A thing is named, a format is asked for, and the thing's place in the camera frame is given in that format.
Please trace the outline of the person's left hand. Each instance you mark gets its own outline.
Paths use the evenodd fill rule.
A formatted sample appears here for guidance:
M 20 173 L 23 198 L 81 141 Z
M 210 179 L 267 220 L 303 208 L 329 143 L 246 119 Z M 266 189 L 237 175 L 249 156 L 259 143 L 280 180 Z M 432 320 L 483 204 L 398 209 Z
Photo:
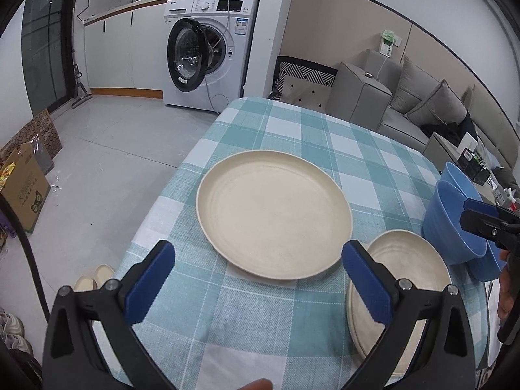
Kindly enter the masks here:
M 247 385 L 239 388 L 238 390 L 272 390 L 273 384 L 269 379 L 257 379 L 255 381 L 250 382 Z

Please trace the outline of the person's right hand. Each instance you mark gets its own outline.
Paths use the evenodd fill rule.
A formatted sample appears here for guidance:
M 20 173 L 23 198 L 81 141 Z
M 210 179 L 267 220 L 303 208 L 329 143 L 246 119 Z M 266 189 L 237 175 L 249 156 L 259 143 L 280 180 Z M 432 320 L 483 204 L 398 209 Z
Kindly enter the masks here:
M 510 288 L 510 274 L 507 267 L 504 267 L 500 277 L 500 294 L 499 294 L 499 304 L 497 308 L 497 314 L 500 320 L 506 320 L 509 317 L 509 313 L 512 310 L 512 307 L 515 303 L 515 298 L 513 298 L 509 294 Z

